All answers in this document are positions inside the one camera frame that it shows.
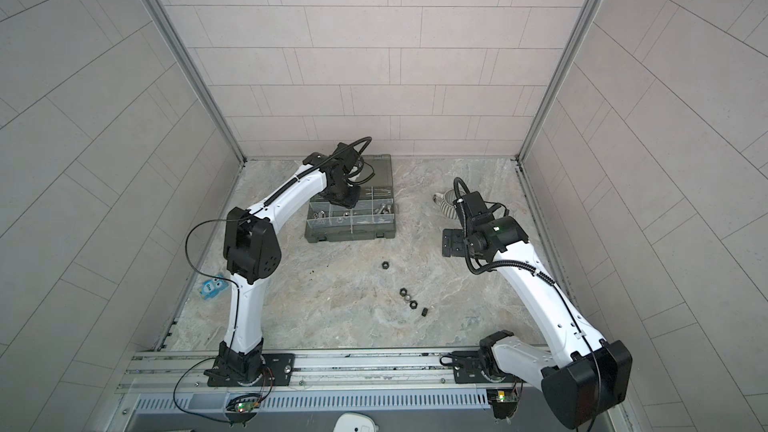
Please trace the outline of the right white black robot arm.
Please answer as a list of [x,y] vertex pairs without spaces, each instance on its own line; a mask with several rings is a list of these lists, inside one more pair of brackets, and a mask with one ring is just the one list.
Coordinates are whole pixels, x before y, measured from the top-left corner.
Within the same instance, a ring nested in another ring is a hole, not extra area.
[[530,345],[510,331],[481,340],[474,357],[453,356],[457,369],[476,367],[492,382],[514,377],[538,389],[558,421],[576,430],[626,398],[633,358],[620,341],[608,342],[566,297],[538,257],[528,234],[501,205],[454,185],[464,260],[474,275],[496,272],[512,286],[545,344]]

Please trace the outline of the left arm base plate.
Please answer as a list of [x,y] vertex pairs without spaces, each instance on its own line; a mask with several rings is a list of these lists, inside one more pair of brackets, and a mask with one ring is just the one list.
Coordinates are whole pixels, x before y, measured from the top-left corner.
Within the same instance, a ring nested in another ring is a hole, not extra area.
[[209,387],[287,386],[296,356],[290,353],[259,354],[235,358],[216,357],[204,371]]

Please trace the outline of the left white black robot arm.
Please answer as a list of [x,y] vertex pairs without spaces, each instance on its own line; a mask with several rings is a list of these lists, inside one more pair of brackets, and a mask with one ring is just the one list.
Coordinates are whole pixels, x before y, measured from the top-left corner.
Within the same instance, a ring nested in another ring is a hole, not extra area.
[[210,386],[250,386],[266,377],[262,312],[269,279],[282,259],[278,232],[316,195],[353,208],[365,183],[357,177],[362,153],[371,142],[368,136],[340,143],[330,155],[314,152],[271,195],[228,212],[223,257],[233,292],[225,338],[213,366],[205,371]]

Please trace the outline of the grey compartment organizer box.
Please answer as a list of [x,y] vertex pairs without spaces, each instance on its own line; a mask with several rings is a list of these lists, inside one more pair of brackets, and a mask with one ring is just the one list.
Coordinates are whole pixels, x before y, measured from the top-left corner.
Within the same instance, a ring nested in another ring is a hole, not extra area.
[[375,176],[361,186],[353,208],[331,204],[320,194],[309,202],[305,239],[309,243],[393,239],[396,235],[392,157],[390,154],[364,155],[366,172]]

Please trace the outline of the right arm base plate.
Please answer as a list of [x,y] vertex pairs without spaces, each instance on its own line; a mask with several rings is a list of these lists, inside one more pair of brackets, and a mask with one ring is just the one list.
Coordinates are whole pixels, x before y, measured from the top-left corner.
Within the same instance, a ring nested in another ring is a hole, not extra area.
[[518,378],[501,372],[490,361],[488,354],[479,349],[452,351],[439,358],[441,366],[449,368],[457,384],[515,383]]

